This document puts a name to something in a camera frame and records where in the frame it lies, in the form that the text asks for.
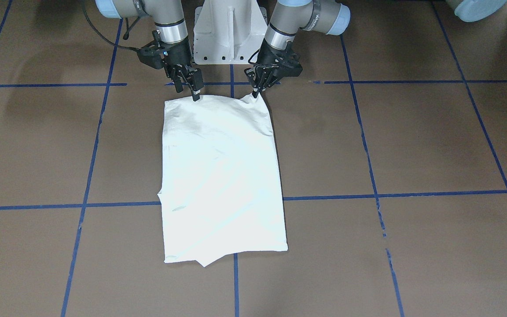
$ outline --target white towel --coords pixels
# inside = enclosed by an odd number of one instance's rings
[[[263,98],[165,102],[165,263],[206,266],[242,251],[287,251],[273,127]]]

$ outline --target light blue joint cap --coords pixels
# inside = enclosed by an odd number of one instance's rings
[[[95,0],[95,4],[105,18],[121,18],[117,8],[114,6],[113,0]]]
[[[338,13],[336,21],[334,21],[332,28],[330,28],[330,30],[326,34],[329,35],[342,34],[345,31],[345,29],[348,28],[348,24],[351,18],[352,13],[349,11],[349,8],[342,4],[342,6],[340,6],[340,12]]]
[[[286,7],[302,7],[312,2],[312,0],[277,0],[277,2]]]

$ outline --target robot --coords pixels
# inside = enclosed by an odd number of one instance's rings
[[[199,100],[201,88],[203,88],[203,77],[201,70],[193,66],[194,56],[189,43],[187,25],[183,15],[183,7],[180,0],[96,0],[97,7],[102,15],[107,18],[143,18],[151,16],[155,22],[156,30],[152,32],[153,40],[142,48],[135,49],[139,60],[155,69],[165,70],[177,92],[183,91],[186,85],[191,89],[193,100]],[[221,8],[230,8],[227,12]],[[220,38],[230,38],[229,57],[222,56],[227,63],[246,63],[244,56],[233,54],[237,49],[247,45],[234,43],[234,39],[240,38],[241,28],[245,28],[249,35],[241,36],[249,40],[249,47],[255,52],[251,54],[247,62],[252,65],[245,70],[245,75],[253,89],[253,96],[257,98],[260,92],[272,87],[285,77],[297,77],[302,72],[300,58],[292,50],[294,37],[299,30],[317,31],[330,35],[342,34],[350,21],[350,11],[343,4],[334,0],[278,0],[273,11],[269,25],[263,24],[265,30],[261,31],[261,37],[256,37],[259,32],[252,29],[255,21],[259,21],[261,11],[255,0],[206,0],[203,5],[203,12],[198,16],[202,28],[207,28],[209,33],[217,29],[216,26],[228,26],[224,32],[235,32],[236,35],[219,34],[218,37],[210,38],[216,41]],[[198,23],[195,21],[195,33]],[[204,57],[202,64],[206,64],[207,57]]]

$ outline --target robotic arm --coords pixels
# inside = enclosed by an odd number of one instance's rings
[[[334,0],[278,0],[257,52],[257,61],[252,63],[250,58],[253,67],[245,70],[253,96],[257,97],[284,77],[300,75],[299,56],[292,50],[299,29],[340,35],[349,20],[349,9]]]
[[[175,84],[177,92],[183,84],[199,100],[203,88],[201,70],[191,66],[191,47],[180,0],[96,0],[101,14],[107,18],[152,16],[156,30],[153,41],[137,50],[139,60],[165,74]]]

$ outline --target white mounting bracket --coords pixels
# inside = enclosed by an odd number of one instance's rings
[[[195,63],[247,64],[266,30],[267,11],[256,0],[205,0],[195,10]]]

